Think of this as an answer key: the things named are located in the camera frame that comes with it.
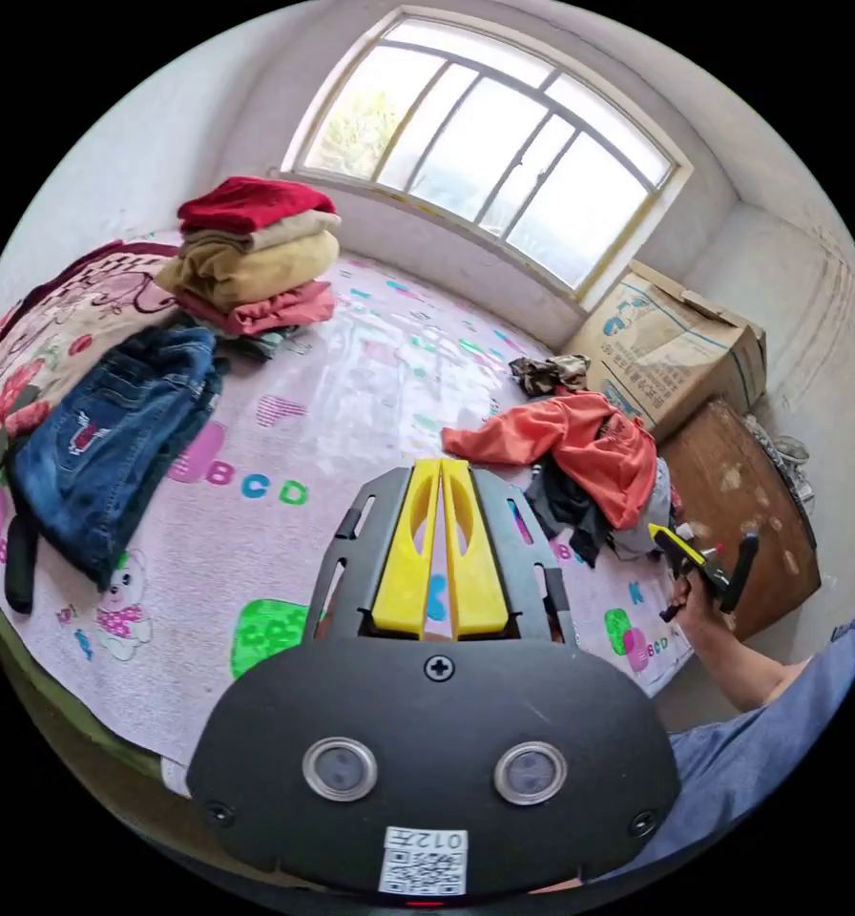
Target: wooden cabinet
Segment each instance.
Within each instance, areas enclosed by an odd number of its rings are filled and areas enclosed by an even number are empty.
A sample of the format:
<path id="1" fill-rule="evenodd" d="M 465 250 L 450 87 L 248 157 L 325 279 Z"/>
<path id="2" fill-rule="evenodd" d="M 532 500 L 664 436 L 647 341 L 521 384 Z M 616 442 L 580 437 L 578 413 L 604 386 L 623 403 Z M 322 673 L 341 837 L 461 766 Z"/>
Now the wooden cabinet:
<path id="1" fill-rule="evenodd" d="M 733 571 L 743 533 L 759 533 L 759 552 L 733 616 L 739 639 L 798 608 L 821 585 L 815 537 L 778 469 L 742 419 L 709 401 L 660 449 L 701 550 L 722 544 Z"/>

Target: camouflage clothing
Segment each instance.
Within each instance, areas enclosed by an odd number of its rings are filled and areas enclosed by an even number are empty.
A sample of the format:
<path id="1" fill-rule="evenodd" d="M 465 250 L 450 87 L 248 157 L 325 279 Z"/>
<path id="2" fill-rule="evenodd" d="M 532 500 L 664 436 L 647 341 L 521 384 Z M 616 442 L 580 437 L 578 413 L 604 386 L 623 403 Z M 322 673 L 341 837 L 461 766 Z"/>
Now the camouflage clothing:
<path id="1" fill-rule="evenodd" d="M 568 394 L 587 390 L 587 369 L 590 360 L 579 354 L 552 356 L 548 360 L 531 360 L 521 356 L 510 363 L 511 374 L 520 387 L 531 397 L 554 394 L 563 385 Z"/>

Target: orange clothing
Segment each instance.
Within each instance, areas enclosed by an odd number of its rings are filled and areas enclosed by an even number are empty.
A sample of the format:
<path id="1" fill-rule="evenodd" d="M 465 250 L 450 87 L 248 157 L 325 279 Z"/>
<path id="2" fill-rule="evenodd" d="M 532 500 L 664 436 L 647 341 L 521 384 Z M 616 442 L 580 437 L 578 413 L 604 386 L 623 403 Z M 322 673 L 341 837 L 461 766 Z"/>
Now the orange clothing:
<path id="1" fill-rule="evenodd" d="M 475 432 L 446 427 L 440 438 L 444 451 L 483 464 L 529 465 L 550 451 L 616 531 L 637 524 L 657 478 L 654 437 L 592 391 L 512 407 Z"/>

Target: blue sleeve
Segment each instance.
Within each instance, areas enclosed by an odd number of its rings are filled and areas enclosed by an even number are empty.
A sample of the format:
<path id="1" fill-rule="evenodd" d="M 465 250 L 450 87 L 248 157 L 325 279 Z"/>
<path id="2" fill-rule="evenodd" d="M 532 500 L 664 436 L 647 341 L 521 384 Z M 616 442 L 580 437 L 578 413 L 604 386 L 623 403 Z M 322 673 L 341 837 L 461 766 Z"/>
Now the blue sleeve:
<path id="1" fill-rule="evenodd" d="M 793 771 L 835 714 L 855 676 L 855 618 L 761 709 L 673 735 L 676 804 L 643 851 L 613 875 L 639 868 L 722 829 Z"/>

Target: barcode label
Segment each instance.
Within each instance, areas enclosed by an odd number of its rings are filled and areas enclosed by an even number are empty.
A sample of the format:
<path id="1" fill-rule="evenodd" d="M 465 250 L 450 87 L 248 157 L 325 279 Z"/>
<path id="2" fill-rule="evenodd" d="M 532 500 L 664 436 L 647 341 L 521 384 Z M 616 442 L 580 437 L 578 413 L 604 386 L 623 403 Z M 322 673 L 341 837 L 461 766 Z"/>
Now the barcode label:
<path id="1" fill-rule="evenodd" d="M 387 827 L 380 892 L 410 897 L 466 893 L 469 832 Z"/>

